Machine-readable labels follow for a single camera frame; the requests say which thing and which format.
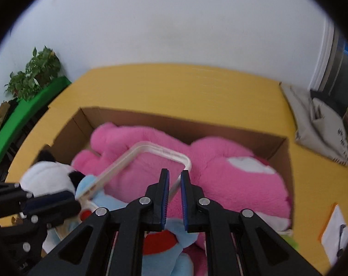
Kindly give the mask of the white paper sheet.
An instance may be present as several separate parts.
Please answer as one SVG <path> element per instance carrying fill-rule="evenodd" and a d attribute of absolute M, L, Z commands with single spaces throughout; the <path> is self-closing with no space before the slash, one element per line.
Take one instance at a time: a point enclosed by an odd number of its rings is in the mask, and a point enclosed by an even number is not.
<path fill-rule="evenodd" d="M 322 230 L 319 237 L 319 242 L 324 248 L 325 254 L 331 266 L 333 266 L 339 259 L 336 254 L 338 251 L 339 228 L 341 224 L 346 224 L 342 211 L 337 203 L 333 204 L 332 211 L 329 214 L 328 221 Z M 342 235 L 341 245 L 345 248 L 348 244 L 348 225 L 344 229 Z"/>

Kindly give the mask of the blue plush cat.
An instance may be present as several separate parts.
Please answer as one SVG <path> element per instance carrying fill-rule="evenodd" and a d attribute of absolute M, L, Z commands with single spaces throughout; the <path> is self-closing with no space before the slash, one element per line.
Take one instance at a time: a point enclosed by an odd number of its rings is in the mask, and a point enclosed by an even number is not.
<path fill-rule="evenodd" d="M 76 189 L 76 195 L 84 191 L 97 179 L 87 175 Z M 99 190 L 93 196 L 92 202 L 98 207 L 111 211 L 126 207 L 128 204 Z M 195 243 L 198 233 L 187 233 L 183 220 L 168 218 L 165 229 L 161 232 L 150 232 L 144 239 L 141 275 L 194 275 L 194 264 L 184 249 Z M 49 253 L 60 243 L 55 229 L 48 230 L 43 243 L 43 250 Z"/>

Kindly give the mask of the black pen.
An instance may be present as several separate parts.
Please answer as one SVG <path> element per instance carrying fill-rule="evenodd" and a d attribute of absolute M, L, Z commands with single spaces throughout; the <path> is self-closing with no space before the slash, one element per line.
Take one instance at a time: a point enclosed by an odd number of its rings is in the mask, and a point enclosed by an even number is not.
<path fill-rule="evenodd" d="M 337 256 L 338 259 L 342 256 L 342 254 L 343 254 L 343 252 L 344 252 L 344 248 L 343 248 L 342 245 L 341 245 L 341 241 L 342 241 L 342 235 L 343 235 L 344 229 L 345 229 L 346 227 L 347 227 L 346 224 L 341 224 L 341 225 L 340 225 L 340 228 L 339 228 L 338 251 L 337 251 L 337 254 L 336 254 L 336 256 Z"/>

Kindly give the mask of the pink plush bear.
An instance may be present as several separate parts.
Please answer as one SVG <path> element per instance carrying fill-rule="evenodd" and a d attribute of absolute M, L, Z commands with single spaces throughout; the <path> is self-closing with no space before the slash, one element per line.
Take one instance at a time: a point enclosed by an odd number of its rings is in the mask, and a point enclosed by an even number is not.
<path fill-rule="evenodd" d="M 149 141 L 186 155 L 191 161 L 191 182 L 205 195 L 232 211 L 250 208 L 274 230 L 291 227 L 292 197 L 270 159 L 286 155 L 287 140 L 280 136 L 232 128 L 200 127 L 181 135 L 151 127 L 104 123 L 79 151 L 72 166 L 85 175 L 98 176 L 139 142 Z"/>

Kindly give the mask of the grey folded cloth bag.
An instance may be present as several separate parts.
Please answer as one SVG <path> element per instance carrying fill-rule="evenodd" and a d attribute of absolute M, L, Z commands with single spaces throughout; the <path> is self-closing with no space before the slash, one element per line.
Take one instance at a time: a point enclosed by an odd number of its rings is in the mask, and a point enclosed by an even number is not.
<path fill-rule="evenodd" d="M 335 163 L 348 166 L 348 142 L 342 118 L 311 92 L 280 83 L 296 124 L 295 142 Z"/>

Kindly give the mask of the white panda plush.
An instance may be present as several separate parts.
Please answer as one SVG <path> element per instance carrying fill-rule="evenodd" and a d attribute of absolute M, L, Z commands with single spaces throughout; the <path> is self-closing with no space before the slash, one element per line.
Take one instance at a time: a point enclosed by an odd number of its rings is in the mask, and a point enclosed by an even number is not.
<path fill-rule="evenodd" d="M 33 165 L 23 174 L 20 186 L 35 197 L 69 191 L 73 195 L 85 175 L 67 164 L 59 163 L 53 154 L 43 149 Z"/>

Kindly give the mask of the brown cardboard box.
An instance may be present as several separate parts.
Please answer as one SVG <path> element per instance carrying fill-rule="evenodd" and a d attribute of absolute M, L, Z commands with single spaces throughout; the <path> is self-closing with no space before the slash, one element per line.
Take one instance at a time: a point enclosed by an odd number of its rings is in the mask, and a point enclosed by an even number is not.
<path fill-rule="evenodd" d="M 60 130 L 53 143 L 46 146 L 58 162 L 72 166 L 72 160 L 79 151 L 87 149 L 90 146 L 90 137 L 93 131 L 104 123 L 113 123 L 116 126 L 148 126 L 165 133 L 174 132 L 181 135 L 183 130 L 192 129 L 194 135 L 200 135 L 200 127 L 218 127 L 224 126 L 210 125 L 187 120 L 179 120 L 170 117 L 149 115 L 146 113 L 125 112 L 112 110 L 108 108 L 81 108 Z M 237 130 L 246 130 L 242 128 L 232 128 Z M 277 164 L 277 169 L 287 186 L 292 197 L 292 221 L 293 225 L 293 181 L 290 168 L 289 152 L 286 155 L 276 152 L 270 159 L 271 163 Z"/>

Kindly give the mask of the clear plastic phone case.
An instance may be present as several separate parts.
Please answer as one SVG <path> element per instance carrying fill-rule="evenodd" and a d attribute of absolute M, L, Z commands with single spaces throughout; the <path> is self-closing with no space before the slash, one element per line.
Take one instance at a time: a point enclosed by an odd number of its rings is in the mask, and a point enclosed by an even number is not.
<path fill-rule="evenodd" d="M 92 198 L 113 179 L 121 179 L 124 176 L 136 176 L 140 174 L 140 168 L 146 174 L 147 168 L 144 168 L 142 164 L 135 163 L 144 154 L 152 154 L 156 157 L 179 163 L 187 171 L 190 171 L 192 167 L 190 158 L 185 154 L 149 141 L 140 141 L 123 153 L 121 157 L 98 175 L 86 188 L 77 193 L 76 200 L 80 202 L 82 209 L 94 211 L 97 205 L 92 202 Z"/>

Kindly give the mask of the green potted plant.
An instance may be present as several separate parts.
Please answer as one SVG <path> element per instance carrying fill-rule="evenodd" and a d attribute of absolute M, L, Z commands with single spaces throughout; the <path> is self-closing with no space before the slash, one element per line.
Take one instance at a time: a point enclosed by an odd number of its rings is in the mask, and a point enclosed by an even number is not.
<path fill-rule="evenodd" d="M 31 100 L 54 79 L 61 76 L 62 65 L 53 49 L 44 47 L 32 51 L 24 71 L 11 72 L 5 93 L 18 100 Z"/>

